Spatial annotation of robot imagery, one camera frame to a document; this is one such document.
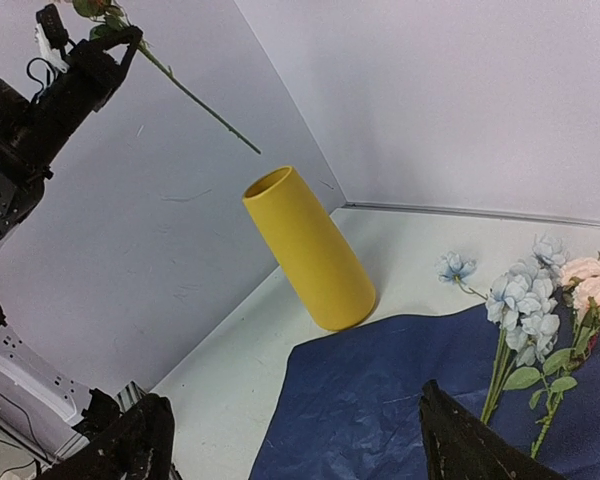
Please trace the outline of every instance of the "light blue flower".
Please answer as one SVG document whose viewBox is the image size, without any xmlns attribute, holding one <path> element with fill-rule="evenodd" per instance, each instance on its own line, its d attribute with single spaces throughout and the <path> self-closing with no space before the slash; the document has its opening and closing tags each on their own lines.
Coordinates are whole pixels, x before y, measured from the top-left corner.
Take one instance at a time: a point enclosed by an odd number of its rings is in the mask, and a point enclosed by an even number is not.
<svg viewBox="0 0 600 480">
<path fill-rule="evenodd" d="M 500 323 L 501 328 L 513 330 L 520 316 L 518 304 L 524 302 L 530 287 L 522 275 L 502 275 L 496 278 L 487 297 L 487 319 Z"/>
<path fill-rule="evenodd" d="M 536 257 L 527 257 L 524 260 L 518 260 L 516 263 L 511 265 L 509 273 L 513 276 L 522 275 L 527 283 L 531 285 L 533 281 L 538 277 L 538 273 L 542 269 L 540 262 Z"/>
<path fill-rule="evenodd" d="M 541 264 L 550 267 L 551 270 L 562 267 L 567 263 L 567 252 L 562 245 L 562 240 L 543 235 L 535 239 L 533 254 Z"/>
<path fill-rule="evenodd" d="M 529 335 L 522 330 L 521 326 L 518 325 L 513 330 L 508 331 L 505 340 L 511 350 L 518 352 L 516 367 L 520 365 L 530 367 L 536 362 L 535 345 L 530 341 Z"/>
<path fill-rule="evenodd" d="M 521 320 L 522 331 L 529 335 L 535 345 L 536 358 L 544 363 L 545 357 L 551 353 L 555 345 L 560 317 L 557 315 L 535 313 Z"/>
<path fill-rule="evenodd" d="M 553 282 L 550 278 L 536 278 L 533 281 L 531 292 L 538 297 L 540 311 L 543 314 L 553 312 L 558 302 L 551 298 L 551 295 L 553 295 Z"/>
<path fill-rule="evenodd" d="M 436 271 L 441 282 L 455 283 L 476 271 L 476 261 L 466 260 L 455 252 L 449 252 L 438 259 Z"/>
</svg>

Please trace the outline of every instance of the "flower bouquet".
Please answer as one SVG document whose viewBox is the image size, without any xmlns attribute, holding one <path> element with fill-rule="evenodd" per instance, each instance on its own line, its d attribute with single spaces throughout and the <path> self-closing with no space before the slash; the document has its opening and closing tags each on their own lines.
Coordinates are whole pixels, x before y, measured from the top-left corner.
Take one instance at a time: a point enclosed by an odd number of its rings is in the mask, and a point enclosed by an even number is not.
<svg viewBox="0 0 600 480">
<path fill-rule="evenodd" d="M 481 421 L 489 424 L 504 392 L 536 387 L 529 397 L 529 408 L 542 410 L 530 446 L 536 458 L 560 404 L 578 385 L 572 373 L 584 366 L 600 336 L 600 254 L 569 261 L 562 242 L 548 236 L 536 239 L 532 251 L 496 278 L 488 295 L 466 284 L 475 261 L 449 252 L 437 270 L 441 281 L 484 299 L 487 319 L 500 329 Z M 570 309 L 568 326 L 554 313 L 558 302 Z M 554 350 L 561 327 L 569 329 L 571 342 Z"/>
</svg>

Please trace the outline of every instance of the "blue cloth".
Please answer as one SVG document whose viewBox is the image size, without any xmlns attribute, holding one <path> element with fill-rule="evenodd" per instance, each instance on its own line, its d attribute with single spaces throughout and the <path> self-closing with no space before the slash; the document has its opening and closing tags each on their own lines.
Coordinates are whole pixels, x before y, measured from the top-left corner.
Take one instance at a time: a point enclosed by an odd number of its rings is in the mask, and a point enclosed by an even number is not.
<svg viewBox="0 0 600 480">
<path fill-rule="evenodd" d="M 568 312 L 556 309 L 562 322 Z M 562 328 L 568 337 L 569 328 Z M 442 389 L 479 416 L 498 329 L 483 305 L 454 315 L 400 315 L 297 346 L 252 480 L 427 479 L 418 400 Z M 560 338 L 557 348 L 568 346 Z M 600 340 L 574 374 L 538 460 L 572 480 L 600 479 Z M 539 432 L 529 390 L 505 392 L 491 426 L 528 453 Z"/>
</svg>

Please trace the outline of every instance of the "white backdrop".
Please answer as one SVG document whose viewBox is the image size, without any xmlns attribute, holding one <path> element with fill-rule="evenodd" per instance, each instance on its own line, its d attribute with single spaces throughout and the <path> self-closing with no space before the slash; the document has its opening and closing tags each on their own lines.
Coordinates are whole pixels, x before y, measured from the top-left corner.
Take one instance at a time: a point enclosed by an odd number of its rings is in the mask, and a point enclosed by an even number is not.
<svg viewBox="0 0 600 480">
<path fill-rule="evenodd" d="M 600 221 L 600 1 L 235 1 L 348 201 Z"/>
<path fill-rule="evenodd" d="M 30 97 L 35 12 L 0 2 L 0 77 Z M 0 252 L 7 320 L 66 375 L 116 393 L 152 387 L 275 266 L 241 204 L 295 164 L 328 209 L 344 198 L 231 0 L 127 2 L 159 58 L 263 150 L 258 157 L 138 56 L 111 102 L 52 165 Z M 75 40 L 87 20 L 60 5 Z"/>
</svg>

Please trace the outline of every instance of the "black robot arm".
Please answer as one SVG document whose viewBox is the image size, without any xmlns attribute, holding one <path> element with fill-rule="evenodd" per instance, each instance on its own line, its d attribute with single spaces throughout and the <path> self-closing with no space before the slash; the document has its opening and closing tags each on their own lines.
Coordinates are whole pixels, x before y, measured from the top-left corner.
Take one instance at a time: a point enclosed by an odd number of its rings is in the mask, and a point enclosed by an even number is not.
<svg viewBox="0 0 600 480">
<path fill-rule="evenodd" d="M 64 52 L 69 36 L 55 5 L 38 12 L 37 20 L 50 45 Z M 142 31 L 133 26 L 82 40 L 64 54 L 67 72 L 32 101 L 0 79 L 0 239 L 40 202 L 51 162 L 120 87 L 141 41 Z M 128 46 L 120 63 L 107 53 L 119 45 Z"/>
</svg>

